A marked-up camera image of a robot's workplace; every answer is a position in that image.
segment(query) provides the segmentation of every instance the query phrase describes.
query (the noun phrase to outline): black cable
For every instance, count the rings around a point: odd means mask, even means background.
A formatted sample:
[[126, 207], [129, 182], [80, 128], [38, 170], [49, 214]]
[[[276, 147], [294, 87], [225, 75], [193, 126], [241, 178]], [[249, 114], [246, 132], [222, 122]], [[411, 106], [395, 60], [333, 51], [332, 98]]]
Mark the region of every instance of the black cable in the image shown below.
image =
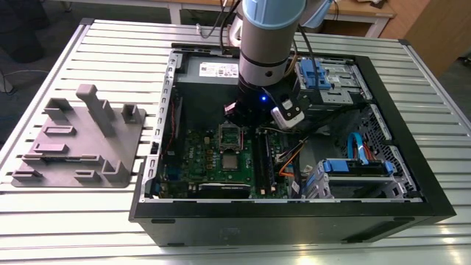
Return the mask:
[[310, 43], [309, 43], [308, 37], [305, 35], [305, 31], [304, 31], [301, 25], [298, 25], [298, 24], [297, 24], [297, 29], [298, 29], [298, 32], [302, 35], [302, 39], [304, 39], [305, 45], [308, 47], [309, 57], [310, 57], [310, 61], [312, 61], [312, 67], [314, 69], [314, 83], [316, 83], [314, 89], [319, 89], [319, 73], [317, 73], [317, 67], [316, 67], [316, 61], [314, 61], [314, 53], [312, 52], [312, 47], [310, 47]]
[[209, 30], [209, 33], [206, 35], [202, 34], [202, 29], [200, 28], [198, 30], [198, 35], [201, 36], [202, 39], [206, 39], [208, 37], [210, 37], [212, 35], [212, 32], [214, 32], [214, 29], [216, 29], [216, 26], [217, 26], [217, 22], [220, 20], [220, 16], [222, 15], [224, 13], [224, 9], [225, 9], [225, 6], [222, 5], [222, 0], [218, 0], [218, 3], [220, 3], [220, 12], [217, 14], [217, 18], [216, 18], [216, 21], [214, 21], [214, 24], [212, 25], [212, 28]]
[[336, 12], [335, 12], [335, 15], [333, 15], [333, 20], [339, 21], [339, 4], [337, 4], [336, 0], [333, 0], [333, 4], [336, 6]]
[[218, 31], [218, 47], [221, 53], [224, 53], [224, 43], [222, 43], [222, 31], [224, 31], [224, 24], [226, 23], [226, 20], [229, 19], [229, 16], [232, 15], [233, 11], [237, 9], [237, 6], [240, 4], [240, 0], [234, 3], [234, 5], [230, 7], [229, 12], [226, 13], [222, 22], [220, 24], [220, 31]]
[[325, 126], [332, 122], [332, 120], [343, 113], [349, 112], [351, 110], [363, 109], [368, 103], [359, 103], [355, 105], [348, 105], [337, 108], [327, 116], [321, 117], [316, 120], [316, 122], [309, 126], [309, 128], [304, 131], [298, 143], [289, 149], [289, 151], [284, 152], [278, 159], [285, 158], [290, 153], [294, 153], [297, 149], [302, 146], [304, 142], [309, 138], [310, 134], [316, 132], [319, 128]]

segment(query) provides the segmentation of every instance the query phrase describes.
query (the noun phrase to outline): aluminum table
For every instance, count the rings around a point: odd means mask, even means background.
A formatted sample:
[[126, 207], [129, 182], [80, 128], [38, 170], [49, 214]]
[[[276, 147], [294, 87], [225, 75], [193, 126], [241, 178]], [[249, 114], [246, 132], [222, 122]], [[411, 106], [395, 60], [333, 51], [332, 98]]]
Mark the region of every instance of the aluminum table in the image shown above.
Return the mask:
[[[314, 52], [369, 56], [457, 216], [375, 243], [158, 248], [128, 222], [136, 172], [160, 101], [170, 43], [217, 45], [193, 26], [84, 19], [0, 151], [0, 262], [74, 264], [471, 264], [471, 125], [413, 49], [397, 40], [308, 35]], [[305, 51], [302, 38], [297, 47]], [[16, 188], [12, 171], [32, 145], [50, 97], [82, 104], [92, 83], [112, 107], [146, 110], [124, 189]]]

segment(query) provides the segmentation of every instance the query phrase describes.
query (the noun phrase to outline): metal frame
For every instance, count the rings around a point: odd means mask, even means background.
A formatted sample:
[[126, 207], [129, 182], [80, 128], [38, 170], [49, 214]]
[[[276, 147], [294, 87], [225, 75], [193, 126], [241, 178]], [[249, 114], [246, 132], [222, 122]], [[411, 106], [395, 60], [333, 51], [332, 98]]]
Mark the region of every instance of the metal frame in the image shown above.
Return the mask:
[[[77, 43], [78, 35], [85, 37]], [[217, 45], [216, 38], [198, 38], [193, 26], [94, 20], [86, 32], [84, 26], [78, 27], [64, 50], [65, 57], [60, 56], [57, 68], [49, 74], [50, 86], [45, 82], [21, 118], [24, 124], [8, 139], [9, 147], [1, 150], [0, 260], [69, 264], [84, 260], [93, 264], [133, 260], [138, 264], [186, 264], [190, 255], [192, 264], [206, 264], [210, 260], [228, 264], [294, 261], [396, 265], [397, 257], [417, 264], [469, 264], [471, 137], [463, 118], [443, 100], [445, 92], [428, 81], [432, 75], [420, 70], [425, 66], [415, 62], [396, 40], [314, 34], [308, 34], [308, 38], [314, 52], [371, 58], [457, 216], [437, 225], [413, 227], [373, 243], [158, 248], [141, 227], [126, 220], [136, 177], [124, 189], [14, 188], [5, 173], [18, 165], [16, 155], [30, 147], [26, 140], [33, 139], [38, 130], [34, 125], [40, 126], [44, 120], [34, 104], [45, 104], [49, 97], [73, 99], [66, 88], [78, 81], [70, 78], [86, 81], [98, 73], [97, 88], [108, 90], [102, 96], [112, 105], [122, 101], [142, 104], [149, 113], [145, 126], [149, 126], [156, 121], [170, 43]], [[300, 36], [296, 42], [298, 50], [306, 52]], [[69, 46], [76, 46], [76, 52], [70, 52]], [[133, 74], [120, 72], [124, 68]], [[152, 130], [145, 131], [141, 140], [149, 141]], [[138, 146], [134, 164], [142, 162], [138, 156], [149, 148], [149, 144]]]

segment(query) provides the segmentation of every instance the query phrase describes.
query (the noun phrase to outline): small black component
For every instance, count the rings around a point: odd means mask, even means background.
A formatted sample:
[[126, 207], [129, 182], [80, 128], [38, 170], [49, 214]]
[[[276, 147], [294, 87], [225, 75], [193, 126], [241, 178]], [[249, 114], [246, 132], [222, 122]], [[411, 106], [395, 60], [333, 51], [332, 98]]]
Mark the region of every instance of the small black component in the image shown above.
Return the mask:
[[197, 186], [194, 198], [201, 199], [246, 199], [250, 186], [244, 184], [202, 183]]
[[268, 194], [274, 183], [273, 163], [269, 153], [266, 134], [254, 134], [252, 137], [252, 157], [256, 192]]

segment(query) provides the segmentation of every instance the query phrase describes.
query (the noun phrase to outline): blue plastic latch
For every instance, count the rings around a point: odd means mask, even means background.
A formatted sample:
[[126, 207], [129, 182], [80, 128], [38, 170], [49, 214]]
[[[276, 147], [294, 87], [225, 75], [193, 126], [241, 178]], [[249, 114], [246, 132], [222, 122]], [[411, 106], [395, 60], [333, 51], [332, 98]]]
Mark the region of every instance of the blue plastic latch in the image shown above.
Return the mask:
[[385, 170], [388, 171], [388, 174], [391, 175], [395, 172], [395, 166], [392, 165], [392, 163], [389, 161], [385, 161], [384, 167], [385, 167]]
[[333, 172], [348, 172], [348, 165], [345, 160], [328, 160]]
[[[331, 83], [325, 78], [325, 69], [316, 61], [316, 69], [317, 69], [317, 84], [319, 89], [328, 90], [332, 88]], [[312, 60], [302, 59], [301, 60], [301, 72], [305, 80], [305, 88], [314, 89], [316, 88], [316, 79], [314, 79], [314, 69], [312, 68]]]
[[324, 172], [332, 171], [331, 163], [328, 161], [323, 162], [323, 166], [324, 166]]

